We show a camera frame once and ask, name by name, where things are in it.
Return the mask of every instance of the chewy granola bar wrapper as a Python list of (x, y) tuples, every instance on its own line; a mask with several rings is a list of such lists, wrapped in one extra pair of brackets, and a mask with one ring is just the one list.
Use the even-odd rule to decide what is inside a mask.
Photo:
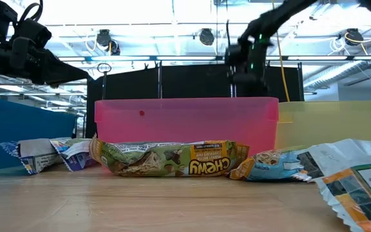
[(0, 146), (8, 154), (17, 157), (30, 175), (40, 173), (53, 164), (61, 163), (61, 158), (49, 139), (2, 142)]
[(233, 141), (111, 144), (93, 138), (90, 155), (124, 177), (216, 177), (247, 158), (249, 147)]
[(97, 163), (90, 157), (90, 141), (91, 139), (50, 139), (70, 171), (79, 171)]
[(261, 152), (243, 161), (238, 168), (232, 170), (229, 177), (233, 180), (259, 181), (298, 179), (309, 181), (309, 173), (319, 171), (310, 163), (306, 154), (298, 150), (305, 147), (293, 147), (286, 150), (270, 150)]

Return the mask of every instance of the green snack wrapper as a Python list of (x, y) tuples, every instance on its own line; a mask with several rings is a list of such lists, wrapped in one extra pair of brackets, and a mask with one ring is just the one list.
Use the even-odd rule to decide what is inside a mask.
[(112, 144), (96, 137), (90, 155), (124, 177), (216, 177), (237, 168), (249, 147), (233, 141), (139, 142)]

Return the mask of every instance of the yellow bin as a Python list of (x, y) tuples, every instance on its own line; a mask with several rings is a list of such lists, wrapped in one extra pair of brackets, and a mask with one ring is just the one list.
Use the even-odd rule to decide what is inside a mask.
[(279, 113), (276, 149), (371, 140), (371, 101), (285, 102)]

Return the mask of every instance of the pink plastic bin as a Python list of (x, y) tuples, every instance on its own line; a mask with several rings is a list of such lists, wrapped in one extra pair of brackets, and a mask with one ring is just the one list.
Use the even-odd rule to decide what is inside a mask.
[(250, 154), (274, 149), (278, 99), (103, 100), (95, 103), (99, 139), (106, 142), (235, 140)]

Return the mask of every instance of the white snack wrapper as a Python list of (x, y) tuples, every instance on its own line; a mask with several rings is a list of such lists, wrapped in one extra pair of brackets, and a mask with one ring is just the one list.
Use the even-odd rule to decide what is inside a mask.
[(313, 179), (323, 199), (353, 232), (371, 231), (371, 141), (347, 139), (299, 151), (324, 177)]

